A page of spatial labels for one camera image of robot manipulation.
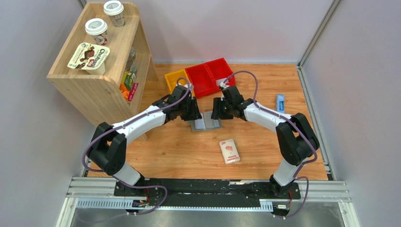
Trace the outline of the grey credit card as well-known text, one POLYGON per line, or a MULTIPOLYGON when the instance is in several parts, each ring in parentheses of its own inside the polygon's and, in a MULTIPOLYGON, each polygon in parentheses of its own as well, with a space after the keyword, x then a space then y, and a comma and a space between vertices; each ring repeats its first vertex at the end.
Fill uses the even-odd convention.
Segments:
POLYGON ((224 81, 223 79, 217 80, 217 81, 216 81, 216 85, 217 85, 217 86, 220 86, 220 84, 221 84, 223 81, 224 81))

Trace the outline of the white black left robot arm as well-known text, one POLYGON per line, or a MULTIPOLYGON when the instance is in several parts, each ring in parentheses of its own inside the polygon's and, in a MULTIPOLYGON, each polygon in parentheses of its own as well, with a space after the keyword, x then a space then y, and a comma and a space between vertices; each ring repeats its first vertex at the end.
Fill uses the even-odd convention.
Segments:
POLYGON ((171 94, 155 101, 145 111, 122 122, 98 125, 94 136, 84 151, 100 172, 115 177, 133 196, 144 192, 141 174, 127 161, 127 147, 139 136, 180 117, 183 121, 201 118, 197 98, 184 86, 177 85, 171 94))

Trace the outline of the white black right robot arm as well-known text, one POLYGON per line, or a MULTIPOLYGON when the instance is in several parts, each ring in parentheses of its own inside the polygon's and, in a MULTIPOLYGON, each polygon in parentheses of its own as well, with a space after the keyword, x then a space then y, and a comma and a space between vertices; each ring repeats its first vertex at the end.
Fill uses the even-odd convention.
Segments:
POLYGON ((251 98, 244 99, 235 86, 221 87, 221 92, 222 97, 213 100, 212 119, 239 118, 276 133, 283 159, 270 177, 270 192, 274 197, 282 198, 302 166, 317 159, 320 143, 308 119, 302 113, 284 114, 251 98))

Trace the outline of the grey leather card holder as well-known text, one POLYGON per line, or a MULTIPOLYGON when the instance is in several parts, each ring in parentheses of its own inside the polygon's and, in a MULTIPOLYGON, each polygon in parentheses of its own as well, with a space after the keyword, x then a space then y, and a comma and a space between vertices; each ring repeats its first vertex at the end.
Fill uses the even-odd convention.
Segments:
POLYGON ((194 121, 188 121, 191 131, 210 131, 222 128, 222 122, 220 119, 214 120, 211 118, 212 111, 206 111, 201 113, 202 118, 194 121))

